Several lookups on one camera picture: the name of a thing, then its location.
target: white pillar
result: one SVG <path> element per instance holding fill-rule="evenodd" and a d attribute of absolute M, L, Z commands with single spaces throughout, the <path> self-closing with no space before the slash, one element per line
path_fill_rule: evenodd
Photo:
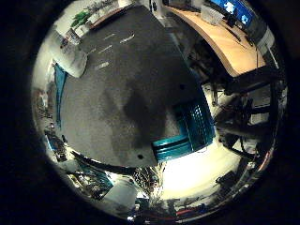
<path fill-rule="evenodd" d="M 87 54 L 70 42 L 64 44 L 64 38 L 53 31 L 49 46 L 53 59 L 69 75 L 79 78 L 83 75 Z"/>

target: blue screen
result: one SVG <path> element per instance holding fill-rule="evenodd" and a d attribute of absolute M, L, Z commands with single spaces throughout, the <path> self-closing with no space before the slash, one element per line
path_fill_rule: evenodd
<path fill-rule="evenodd" d="M 252 13 L 250 10 L 239 0 L 211 0 L 221 8 L 224 8 L 229 13 L 233 14 L 237 9 L 237 19 L 245 26 L 249 26 L 252 21 Z"/>

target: wooden desk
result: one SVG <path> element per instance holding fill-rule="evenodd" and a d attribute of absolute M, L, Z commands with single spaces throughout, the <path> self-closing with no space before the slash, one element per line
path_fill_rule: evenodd
<path fill-rule="evenodd" d="M 222 25 L 233 30 L 242 39 L 241 42 L 222 25 L 214 26 L 205 22 L 201 19 L 200 13 L 173 7 L 165 6 L 165 8 L 192 26 L 208 42 L 231 76 L 236 77 L 256 68 L 256 47 L 248 44 L 245 39 L 246 34 L 238 27 L 231 28 L 224 21 L 221 22 Z M 258 51 L 258 66 L 260 68 L 264 65 L 263 57 Z"/>

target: computer equipment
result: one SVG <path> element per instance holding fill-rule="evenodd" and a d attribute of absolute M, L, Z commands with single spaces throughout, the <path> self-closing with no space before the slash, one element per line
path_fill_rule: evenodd
<path fill-rule="evenodd" d="M 228 13 L 234 14 L 236 12 L 236 19 L 240 21 L 245 27 L 251 24 L 253 14 L 251 10 L 239 0 L 210 0 L 220 8 L 225 9 Z"/>

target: desk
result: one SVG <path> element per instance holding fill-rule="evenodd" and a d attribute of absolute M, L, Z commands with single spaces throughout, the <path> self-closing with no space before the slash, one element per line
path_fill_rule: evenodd
<path fill-rule="evenodd" d="M 224 21 L 222 25 L 230 28 L 242 41 L 239 42 L 222 25 L 214 26 L 201 19 L 200 13 L 184 11 L 173 7 L 164 7 L 174 13 L 192 26 L 213 48 L 227 72 L 237 77 L 240 74 L 249 72 L 257 66 L 256 47 L 251 47 L 245 39 L 245 33 L 238 27 L 231 28 Z M 258 52 L 258 66 L 264 66 L 265 62 Z"/>

